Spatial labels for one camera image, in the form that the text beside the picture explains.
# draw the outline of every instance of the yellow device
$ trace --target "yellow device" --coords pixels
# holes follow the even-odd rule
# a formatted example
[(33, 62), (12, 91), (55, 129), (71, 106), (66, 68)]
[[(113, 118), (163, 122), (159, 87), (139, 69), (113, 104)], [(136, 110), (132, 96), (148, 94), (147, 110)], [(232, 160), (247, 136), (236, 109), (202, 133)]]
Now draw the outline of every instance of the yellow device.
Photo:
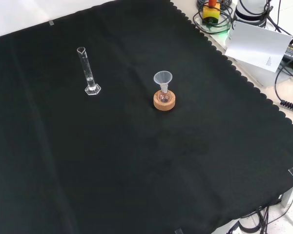
[(214, 6), (217, 9), (214, 8), (209, 8), (208, 6), (203, 7), (203, 23), (208, 24), (208, 23), (218, 23), (219, 16), (220, 16), (220, 4), (216, 3)]

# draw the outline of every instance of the floor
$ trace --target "floor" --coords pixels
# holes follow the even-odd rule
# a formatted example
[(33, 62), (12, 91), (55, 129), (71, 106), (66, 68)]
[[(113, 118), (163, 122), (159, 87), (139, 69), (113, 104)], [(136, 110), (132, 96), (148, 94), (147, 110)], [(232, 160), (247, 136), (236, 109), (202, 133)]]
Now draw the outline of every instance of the floor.
[[(270, 207), (269, 221), (280, 217), (286, 211), (280, 204)], [(258, 224), (257, 215), (240, 220), (241, 224), (246, 228), (253, 228)], [(244, 234), (240, 229), (233, 232), (234, 234)], [(268, 234), (293, 234), (293, 204), (289, 211), (277, 221), (268, 225)]]

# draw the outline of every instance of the paper sheet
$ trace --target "paper sheet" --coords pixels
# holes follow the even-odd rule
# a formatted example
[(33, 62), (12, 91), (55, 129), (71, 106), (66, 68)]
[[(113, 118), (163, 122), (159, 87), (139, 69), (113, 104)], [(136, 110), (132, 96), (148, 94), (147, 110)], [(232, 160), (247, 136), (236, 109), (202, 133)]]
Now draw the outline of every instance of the paper sheet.
[(276, 72), (292, 37), (236, 22), (226, 56)]

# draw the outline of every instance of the plastic funnel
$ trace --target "plastic funnel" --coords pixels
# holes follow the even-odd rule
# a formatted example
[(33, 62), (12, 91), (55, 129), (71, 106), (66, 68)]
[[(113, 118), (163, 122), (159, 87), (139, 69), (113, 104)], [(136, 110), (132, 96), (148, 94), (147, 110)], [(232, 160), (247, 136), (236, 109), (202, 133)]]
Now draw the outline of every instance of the plastic funnel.
[(172, 80), (172, 73), (168, 71), (161, 71), (155, 74), (154, 81), (155, 83), (161, 86), (161, 90), (164, 93), (168, 91), (168, 83)]

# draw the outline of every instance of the black tablecloth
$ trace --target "black tablecloth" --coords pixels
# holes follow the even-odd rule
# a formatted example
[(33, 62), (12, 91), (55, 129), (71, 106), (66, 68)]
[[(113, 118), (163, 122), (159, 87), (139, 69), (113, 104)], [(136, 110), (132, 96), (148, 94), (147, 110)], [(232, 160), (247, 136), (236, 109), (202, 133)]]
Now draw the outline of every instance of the black tablecloth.
[(293, 186), (291, 167), (291, 121), (167, 0), (0, 38), (0, 234), (210, 234)]

